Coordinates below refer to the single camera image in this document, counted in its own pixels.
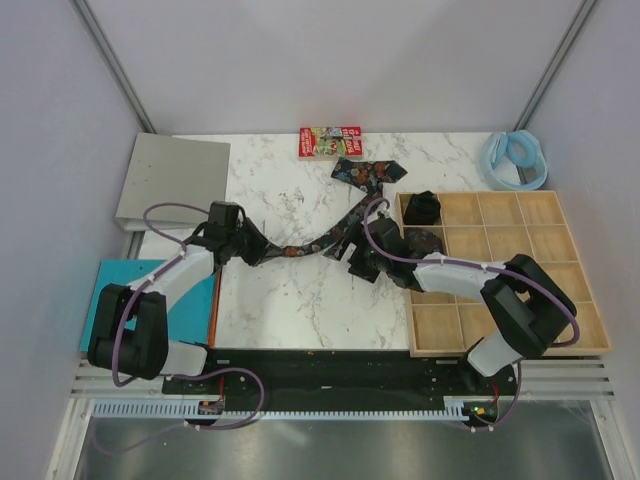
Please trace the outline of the floral navy necktie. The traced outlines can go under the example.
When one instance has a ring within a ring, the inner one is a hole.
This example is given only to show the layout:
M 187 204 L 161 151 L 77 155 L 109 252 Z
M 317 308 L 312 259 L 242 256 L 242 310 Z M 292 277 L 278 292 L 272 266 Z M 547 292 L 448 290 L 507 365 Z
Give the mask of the floral navy necktie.
M 259 226 L 271 245 L 267 257 L 300 258 L 321 254 L 337 260 L 349 228 L 363 221 L 368 204 L 384 195 L 407 170 L 394 160 L 339 157 L 332 166 L 304 162 L 278 170 L 278 193 L 265 193 L 274 218 Z

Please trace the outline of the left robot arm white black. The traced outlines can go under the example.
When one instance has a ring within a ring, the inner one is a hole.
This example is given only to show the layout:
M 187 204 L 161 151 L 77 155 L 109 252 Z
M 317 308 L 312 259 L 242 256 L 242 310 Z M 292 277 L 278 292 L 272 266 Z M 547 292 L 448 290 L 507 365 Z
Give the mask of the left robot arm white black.
M 127 285 L 101 290 L 87 357 L 110 370 L 116 386 L 161 374 L 170 350 L 168 314 L 194 286 L 235 257 L 257 266 L 284 252 L 236 203 L 212 202 L 205 213 L 207 219 L 187 239 L 176 241 L 169 260 Z

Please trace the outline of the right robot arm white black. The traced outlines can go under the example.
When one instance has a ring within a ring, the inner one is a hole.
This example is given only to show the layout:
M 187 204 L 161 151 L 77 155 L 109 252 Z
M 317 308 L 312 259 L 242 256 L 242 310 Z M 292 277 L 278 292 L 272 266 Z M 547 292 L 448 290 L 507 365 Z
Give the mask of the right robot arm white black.
M 403 234 L 385 216 L 350 224 L 329 253 L 346 260 L 351 275 L 370 283 L 385 274 L 405 290 L 448 294 L 486 306 L 495 330 L 466 350 L 457 371 L 460 386 L 469 393 L 483 392 L 504 367 L 558 347 L 565 329 L 572 331 L 569 344 L 579 338 L 575 305 L 528 255 L 503 263 L 451 257 L 439 235 L 425 230 Z

